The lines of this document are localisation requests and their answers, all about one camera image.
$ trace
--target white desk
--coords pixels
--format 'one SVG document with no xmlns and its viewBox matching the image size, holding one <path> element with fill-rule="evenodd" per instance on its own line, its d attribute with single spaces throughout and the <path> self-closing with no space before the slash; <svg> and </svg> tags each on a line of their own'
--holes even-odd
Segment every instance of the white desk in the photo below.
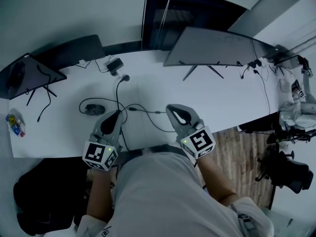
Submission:
<svg viewBox="0 0 316 237">
<path fill-rule="evenodd" d="M 217 132 L 239 124 L 266 116 L 268 103 L 262 81 L 253 72 L 240 75 L 244 68 L 217 67 L 225 79 L 221 79 L 206 66 L 196 70 L 182 81 L 190 67 L 162 66 L 165 54 L 160 51 L 143 51 L 117 55 L 124 63 L 121 75 L 130 75 L 129 82 L 122 82 L 118 90 L 119 101 L 127 106 L 138 103 L 148 111 L 164 111 L 167 104 L 183 104 L 196 110 L 212 132 Z M 107 58 L 99 59 L 101 69 L 105 69 Z M 51 105 L 44 111 L 40 121 L 37 118 L 49 99 L 45 89 L 36 90 L 29 106 L 29 95 L 19 96 L 9 102 L 9 108 L 16 109 L 26 125 L 26 136 L 19 138 L 11 133 L 14 157 L 56 158 L 81 156 L 83 145 L 89 139 L 94 124 L 99 117 L 91 117 L 78 111 L 79 103 L 88 97 L 115 99 L 115 88 L 120 78 L 110 73 L 100 73 L 92 61 L 87 69 L 69 67 L 61 70 L 67 80 L 50 85 L 57 94 L 51 96 Z M 284 102 L 279 98 L 278 79 L 269 71 L 265 81 L 271 113 L 276 112 Z M 263 70 L 264 79 L 267 69 Z M 105 100 L 86 101 L 102 104 L 106 111 L 116 109 L 116 103 Z M 162 129 L 172 130 L 166 114 L 151 114 L 152 120 Z M 143 112 L 128 112 L 128 120 L 123 125 L 128 147 L 138 149 L 174 142 L 175 133 L 165 133 L 156 129 Z"/>
</svg>

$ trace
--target computer mouse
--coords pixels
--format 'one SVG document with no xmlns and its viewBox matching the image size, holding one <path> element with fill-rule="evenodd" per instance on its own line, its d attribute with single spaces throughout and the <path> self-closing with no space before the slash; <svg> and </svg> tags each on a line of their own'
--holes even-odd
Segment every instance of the computer mouse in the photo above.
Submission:
<svg viewBox="0 0 316 237">
<path fill-rule="evenodd" d="M 105 108 L 102 105 L 89 104 L 85 107 L 85 113 L 89 116 L 101 115 L 105 112 Z"/>
</svg>

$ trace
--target small toy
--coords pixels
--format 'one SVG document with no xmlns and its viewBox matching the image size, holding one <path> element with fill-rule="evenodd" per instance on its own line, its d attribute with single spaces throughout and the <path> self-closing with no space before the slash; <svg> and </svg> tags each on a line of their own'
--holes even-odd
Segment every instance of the small toy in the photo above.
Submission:
<svg viewBox="0 0 316 237">
<path fill-rule="evenodd" d="M 6 122 L 11 127 L 12 131 L 20 137 L 24 137 L 25 135 L 25 128 L 24 124 L 19 120 L 15 115 L 8 114 L 5 117 Z"/>
</svg>

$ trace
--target computer monitor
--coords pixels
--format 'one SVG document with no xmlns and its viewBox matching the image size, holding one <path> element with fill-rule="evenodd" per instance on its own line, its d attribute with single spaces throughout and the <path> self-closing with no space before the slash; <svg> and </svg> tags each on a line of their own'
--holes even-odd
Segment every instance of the computer monitor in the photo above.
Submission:
<svg viewBox="0 0 316 237">
<path fill-rule="evenodd" d="M 243 66 L 275 52 L 273 46 L 243 35 L 186 27 L 163 65 Z"/>
<path fill-rule="evenodd" d="M 0 72 L 0 98 L 13 99 L 67 77 L 38 62 L 27 53 Z"/>
</svg>

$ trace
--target grey t-shirt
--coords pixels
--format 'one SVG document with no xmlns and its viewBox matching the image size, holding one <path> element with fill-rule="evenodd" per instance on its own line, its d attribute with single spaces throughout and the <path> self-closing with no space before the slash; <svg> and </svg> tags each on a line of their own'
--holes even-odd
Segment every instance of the grey t-shirt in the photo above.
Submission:
<svg viewBox="0 0 316 237">
<path fill-rule="evenodd" d="M 114 215 L 105 223 L 83 216 L 77 237 L 241 237 L 237 214 L 215 201 L 200 184 L 191 162 L 157 153 L 131 160 L 121 170 Z M 244 197 L 234 203 L 252 217 L 259 236 L 272 237 L 271 221 Z"/>
</svg>

